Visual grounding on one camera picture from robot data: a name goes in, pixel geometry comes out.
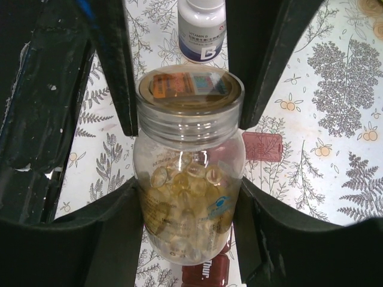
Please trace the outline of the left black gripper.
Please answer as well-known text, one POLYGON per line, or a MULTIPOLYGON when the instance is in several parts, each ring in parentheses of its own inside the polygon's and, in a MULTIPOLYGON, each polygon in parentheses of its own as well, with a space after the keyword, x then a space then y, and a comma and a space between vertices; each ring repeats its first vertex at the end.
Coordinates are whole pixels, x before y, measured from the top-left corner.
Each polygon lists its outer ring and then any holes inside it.
MULTIPOLYGON (((124 1, 88 1, 89 29, 123 133, 138 134, 124 1)), ((1 2, 1 217, 41 220, 56 198, 92 61, 69 1, 1 2)))

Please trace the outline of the clear bottle of yellow capsules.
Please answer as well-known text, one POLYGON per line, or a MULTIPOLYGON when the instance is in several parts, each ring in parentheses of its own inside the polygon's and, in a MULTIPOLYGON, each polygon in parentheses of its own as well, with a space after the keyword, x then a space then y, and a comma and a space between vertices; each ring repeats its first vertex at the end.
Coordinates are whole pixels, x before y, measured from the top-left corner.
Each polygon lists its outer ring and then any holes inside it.
POLYGON ((244 175, 244 85, 212 66, 171 65, 136 92, 132 161, 148 239, 172 263, 204 263, 228 240, 244 175))

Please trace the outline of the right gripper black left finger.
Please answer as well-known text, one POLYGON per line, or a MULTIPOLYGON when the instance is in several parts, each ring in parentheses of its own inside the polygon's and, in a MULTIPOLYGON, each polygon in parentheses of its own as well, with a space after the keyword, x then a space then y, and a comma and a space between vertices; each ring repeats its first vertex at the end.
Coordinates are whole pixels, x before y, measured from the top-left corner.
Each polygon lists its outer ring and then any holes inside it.
POLYGON ((49 224, 1 220, 1 286, 133 286, 142 237, 138 186, 49 224))

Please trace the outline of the red weekly pill organizer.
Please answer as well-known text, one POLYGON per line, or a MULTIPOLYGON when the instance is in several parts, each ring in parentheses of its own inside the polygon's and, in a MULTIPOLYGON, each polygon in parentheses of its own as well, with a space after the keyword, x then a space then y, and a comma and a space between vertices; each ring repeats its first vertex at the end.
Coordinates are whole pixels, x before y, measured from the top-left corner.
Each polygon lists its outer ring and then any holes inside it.
MULTIPOLYGON (((280 134, 243 132, 246 164, 280 163, 284 146, 280 134)), ((183 286, 275 286, 276 265, 256 218, 250 190, 240 191, 234 223, 222 251, 196 266, 182 267, 183 286)))

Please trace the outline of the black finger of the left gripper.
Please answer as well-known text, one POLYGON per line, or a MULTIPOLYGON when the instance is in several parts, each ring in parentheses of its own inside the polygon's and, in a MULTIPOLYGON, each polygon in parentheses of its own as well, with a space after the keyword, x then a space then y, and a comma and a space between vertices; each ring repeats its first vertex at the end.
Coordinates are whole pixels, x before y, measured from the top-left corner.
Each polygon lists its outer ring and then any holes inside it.
POLYGON ((242 130, 260 120, 320 0, 227 0, 229 71, 244 83, 242 130))

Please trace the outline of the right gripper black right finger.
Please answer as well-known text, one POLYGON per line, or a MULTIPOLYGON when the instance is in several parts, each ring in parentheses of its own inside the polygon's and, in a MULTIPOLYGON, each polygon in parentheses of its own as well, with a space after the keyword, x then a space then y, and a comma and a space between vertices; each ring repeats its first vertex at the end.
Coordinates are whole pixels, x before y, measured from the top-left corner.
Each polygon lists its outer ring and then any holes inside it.
POLYGON ((342 227, 308 216, 247 178, 234 215, 247 286, 381 286, 382 219, 342 227))

